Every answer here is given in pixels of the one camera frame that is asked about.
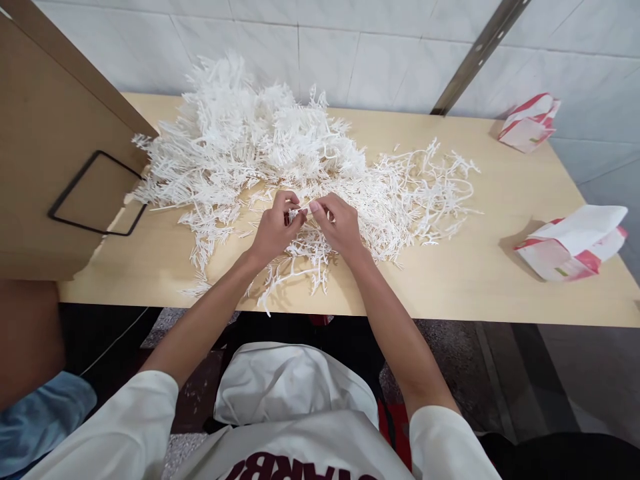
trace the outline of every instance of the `light wood tabletop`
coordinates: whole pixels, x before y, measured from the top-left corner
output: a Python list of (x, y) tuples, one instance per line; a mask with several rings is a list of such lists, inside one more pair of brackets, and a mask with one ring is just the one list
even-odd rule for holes
[[(152, 124), (172, 121), (180, 97), (125, 94)], [(404, 270), (381, 263), (380, 270), (414, 318), (640, 327), (640, 289), (618, 255), (601, 274), (574, 283), (545, 283), (513, 254), (512, 248), (543, 222), (565, 217), (584, 204), (576, 186), (548, 143), (524, 155), (496, 139), (501, 122), (348, 109), (330, 109), (352, 124), (350, 136), (367, 146), (367, 160), (380, 152), (425, 148), (434, 137), (440, 153), (455, 150), (473, 159), (481, 174), (470, 215), (460, 233), (439, 245), (402, 252)], [(121, 221), (139, 208), (130, 203)], [(190, 307), (179, 291), (194, 286), (189, 254), (195, 242), (177, 223), (184, 210), (147, 211), (130, 237), (107, 237), (88, 266), (70, 282), (60, 282), (62, 301), (108, 305)], [(242, 228), (256, 214), (244, 211)], [(216, 247), (207, 274), (216, 281), (246, 250), (252, 237)], [(238, 309), (255, 310), (262, 277)], [(338, 257), (329, 267), (328, 292), (310, 295), (304, 276), (286, 282), (269, 300), (271, 311), (364, 315), (347, 266)]]

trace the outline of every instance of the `paper bag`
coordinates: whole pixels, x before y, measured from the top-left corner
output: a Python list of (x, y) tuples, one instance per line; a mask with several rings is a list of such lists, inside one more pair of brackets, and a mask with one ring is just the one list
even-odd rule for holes
[(553, 119), (560, 100), (541, 93), (520, 105), (507, 117), (498, 140), (524, 153), (534, 151), (555, 129)]
[(591, 277), (624, 244), (627, 232), (619, 224), (626, 214), (626, 207), (585, 205), (542, 226), (514, 250), (544, 280)]

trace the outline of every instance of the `cardboard panel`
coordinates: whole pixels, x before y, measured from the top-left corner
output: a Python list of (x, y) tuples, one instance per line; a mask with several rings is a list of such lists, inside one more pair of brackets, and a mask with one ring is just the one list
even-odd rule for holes
[(138, 133), (155, 137), (157, 132), (120, 92), (80, 53), (54, 24), (29, 0), (0, 0), (14, 23), (78, 82)]
[[(62, 47), (55, 52), (63, 53)], [(81, 57), (71, 67), (81, 60), (89, 64)], [(102, 236), (49, 219), (48, 209), (98, 149), (137, 172), (147, 163), (146, 154), (131, 143), (139, 130), (104, 104), (109, 96), (96, 95), (68, 67), (0, 15), (0, 277), (71, 279)], [(106, 83), (100, 78), (99, 91)], [(132, 125), (153, 130), (144, 120)], [(136, 181), (131, 172), (98, 159), (60, 216), (106, 230)]]

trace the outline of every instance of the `white paper bag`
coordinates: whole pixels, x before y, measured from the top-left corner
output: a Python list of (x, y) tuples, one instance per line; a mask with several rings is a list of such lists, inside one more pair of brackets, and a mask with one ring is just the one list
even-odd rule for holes
[(560, 100), (548, 93), (536, 95), (511, 112), (498, 135), (498, 140), (524, 153), (534, 151), (555, 129), (553, 119)]
[(602, 262), (620, 250), (627, 232), (620, 222), (626, 207), (585, 205), (542, 226), (514, 250), (548, 281), (597, 275)]

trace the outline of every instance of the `dark fabric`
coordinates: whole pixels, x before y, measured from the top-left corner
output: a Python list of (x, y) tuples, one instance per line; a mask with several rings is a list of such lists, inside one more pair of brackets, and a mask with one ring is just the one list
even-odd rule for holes
[(140, 344), (160, 312), (160, 307), (60, 304), (65, 370), (95, 390), (98, 401), (93, 412), (142, 366)]
[(518, 445), (497, 433), (479, 438), (503, 480), (637, 480), (640, 450), (600, 433), (554, 433)]

